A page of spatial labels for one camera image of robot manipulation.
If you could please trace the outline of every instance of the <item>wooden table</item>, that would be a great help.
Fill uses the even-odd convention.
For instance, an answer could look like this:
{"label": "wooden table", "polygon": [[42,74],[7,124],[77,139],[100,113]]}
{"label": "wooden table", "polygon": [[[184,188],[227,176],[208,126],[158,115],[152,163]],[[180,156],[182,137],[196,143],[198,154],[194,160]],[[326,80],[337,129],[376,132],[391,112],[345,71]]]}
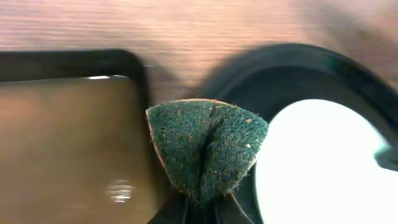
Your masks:
{"label": "wooden table", "polygon": [[397,0],[2,0],[0,49],[130,50],[156,103],[200,91],[232,54],[280,42],[335,50],[398,88],[397,11]]}

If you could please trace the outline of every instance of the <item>green object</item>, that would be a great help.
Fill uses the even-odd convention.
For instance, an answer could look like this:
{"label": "green object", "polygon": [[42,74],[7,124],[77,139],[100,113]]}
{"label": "green object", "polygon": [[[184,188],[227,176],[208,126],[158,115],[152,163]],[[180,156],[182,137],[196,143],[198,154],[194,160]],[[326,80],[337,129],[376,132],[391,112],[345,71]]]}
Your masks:
{"label": "green object", "polygon": [[149,108],[156,153],[172,183],[205,203],[230,193],[256,161],[268,124],[216,100],[179,100]]}

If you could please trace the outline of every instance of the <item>table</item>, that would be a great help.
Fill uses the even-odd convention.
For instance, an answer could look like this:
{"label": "table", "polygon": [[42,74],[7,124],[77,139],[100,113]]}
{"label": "table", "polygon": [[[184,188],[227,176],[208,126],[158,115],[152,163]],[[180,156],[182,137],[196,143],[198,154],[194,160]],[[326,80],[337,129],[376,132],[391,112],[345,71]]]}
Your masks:
{"label": "table", "polygon": [[197,95],[233,54],[299,42],[345,54],[398,88],[397,0],[3,0],[1,50],[120,48],[154,103]]}

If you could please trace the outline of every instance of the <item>wood grain surface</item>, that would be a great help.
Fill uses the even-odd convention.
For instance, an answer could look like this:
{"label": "wood grain surface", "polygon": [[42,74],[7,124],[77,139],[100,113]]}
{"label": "wood grain surface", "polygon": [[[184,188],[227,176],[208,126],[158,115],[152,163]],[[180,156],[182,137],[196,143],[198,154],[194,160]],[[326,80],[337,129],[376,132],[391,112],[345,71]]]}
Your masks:
{"label": "wood grain surface", "polygon": [[398,88],[397,12],[397,0],[2,0],[0,50],[130,50],[156,103],[199,92],[232,54],[281,42],[345,54]]}

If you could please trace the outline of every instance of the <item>white circle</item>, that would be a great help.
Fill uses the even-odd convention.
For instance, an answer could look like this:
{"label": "white circle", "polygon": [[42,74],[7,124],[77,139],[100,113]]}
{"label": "white circle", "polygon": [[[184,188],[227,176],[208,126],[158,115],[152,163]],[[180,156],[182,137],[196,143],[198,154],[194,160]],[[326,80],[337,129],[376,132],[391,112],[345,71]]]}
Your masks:
{"label": "white circle", "polygon": [[379,167],[386,140],[355,111],[304,100],[269,125],[256,167],[265,224],[397,223],[398,172]]}

